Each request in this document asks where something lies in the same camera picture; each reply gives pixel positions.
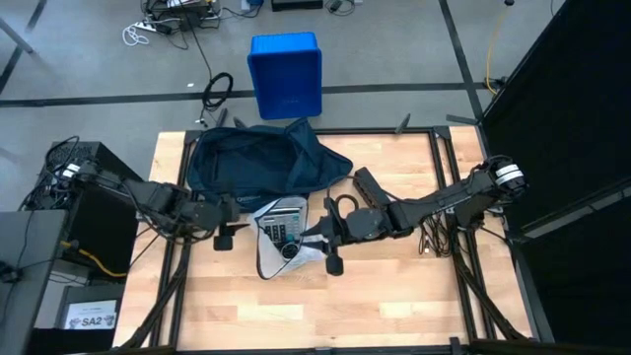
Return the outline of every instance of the blue plastic bin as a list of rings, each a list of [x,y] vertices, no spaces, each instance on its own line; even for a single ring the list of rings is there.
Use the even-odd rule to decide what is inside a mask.
[[[247,65],[261,118],[322,113],[322,53],[314,33],[254,36]]]

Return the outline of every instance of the gray floor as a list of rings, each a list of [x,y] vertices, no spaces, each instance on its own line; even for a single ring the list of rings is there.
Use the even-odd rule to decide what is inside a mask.
[[[239,9],[240,0],[223,0]],[[220,30],[198,36],[213,71],[228,71],[235,89],[252,88],[246,65],[252,36],[314,32],[322,50],[325,86],[461,83],[454,48],[438,0],[365,0],[346,18],[325,10],[272,13],[269,1],[258,18],[229,19]],[[486,49],[504,5],[501,0],[449,0],[474,82],[485,75]],[[562,1],[556,1],[556,7]],[[190,50],[172,47],[164,37],[143,34],[149,45],[125,46],[121,31],[142,19],[139,1],[48,0],[34,30],[25,31],[37,0],[0,2],[0,16],[35,48],[23,54],[0,100],[80,98],[197,93],[208,77],[192,36]],[[549,0],[518,0],[509,10],[495,46],[492,76],[510,75],[549,22]],[[0,33],[0,70],[15,45]],[[477,92],[483,107],[491,95]],[[247,124],[262,121],[255,99],[226,103]],[[161,131],[196,129],[198,101],[0,108],[0,210],[14,210],[32,188],[50,143],[73,134],[103,141],[146,178]],[[337,94],[323,97],[314,127],[395,127],[407,113],[410,125],[449,124],[445,115],[472,117],[466,91]],[[50,294],[58,296],[62,286]],[[47,297],[52,313],[58,297]]]

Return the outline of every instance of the wooden tabletop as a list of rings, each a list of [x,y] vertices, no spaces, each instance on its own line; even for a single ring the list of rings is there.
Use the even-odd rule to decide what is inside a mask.
[[[472,127],[452,127],[451,132],[458,169],[466,178],[482,161],[477,135]],[[184,134],[160,134],[151,180],[177,181]],[[369,168],[384,189],[399,197],[418,198],[438,188],[426,134],[318,139],[353,161],[354,169]],[[446,156],[443,149],[444,171],[451,183]],[[340,193],[361,201],[350,180],[331,190],[333,196]],[[325,212],[323,197],[323,191],[310,197],[311,224]],[[345,215],[351,204],[342,203],[340,208]],[[504,234],[498,219],[487,216],[485,222],[491,231]],[[134,256],[154,236],[141,236]],[[257,276],[255,234],[250,230],[238,232],[232,251],[214,251],[212,242],[197,244],[191,252],[177,349],[436,345],[448,344],[451,336],[466,342],[453,261],[431,253],[420,255],[419,236],[417,231],[400,240],[341,248],[341,277],[327,275],[321,261],[270,281]],[[489,296],[518,331],[530,335],[508,247],[482,231],[476,239]],[[153,306],[165,247],[164,240],[155,242],[130,271],[114,345],[128,339]],[[470,295],[482,335],[477,300]],[[166,311],[163,343],[172,309]]]

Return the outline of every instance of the dark blue duffel bag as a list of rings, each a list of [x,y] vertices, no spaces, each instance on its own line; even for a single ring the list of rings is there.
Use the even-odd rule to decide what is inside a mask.
[[[306,118],[285,128],[220,127],[205,131],[188,168],[188,185],[217,201],[230,192],[253,212],[284,196],[326,189],[347,176],[353,163],[324,147]]]

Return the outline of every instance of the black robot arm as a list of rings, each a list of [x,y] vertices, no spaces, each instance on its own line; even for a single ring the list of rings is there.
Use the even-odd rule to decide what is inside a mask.
[[[332,275],[343,273],[338,247],[407,237],[422,219],[445,210],[456,215],[459,227],[468,228],[479,223],[484,210],[499,201],[513,200],[526,189],[523,173],[508,157],[492,158],[475,167],[468,178],[419,199],[394,198],[366,168],[355,173],[353,184],[368,208],[356,209],[341,218],[337,201],[326,197],[327,216],[303,233],[322,234],[327,240],[326,268]]]
[[[226,224],[239,220],[239,205],[229,194],[223,195],[219,203],[193,201],[190,191],[183,187],[171,183],[123,179],[101,169],[92,161],[69,164],[59,178],[66,180],[70,189],[80,188],[80,184],[91,184],[109,191],[121,201],[133,205],[142,218],[148,220],[146,222],[168,239],[194,239],[193,232],[212,232],[219,227],[220,236],[215,238],[215,242],[224,242],[226,237],[231,237],[221,238],[222,234],[230,232]]]

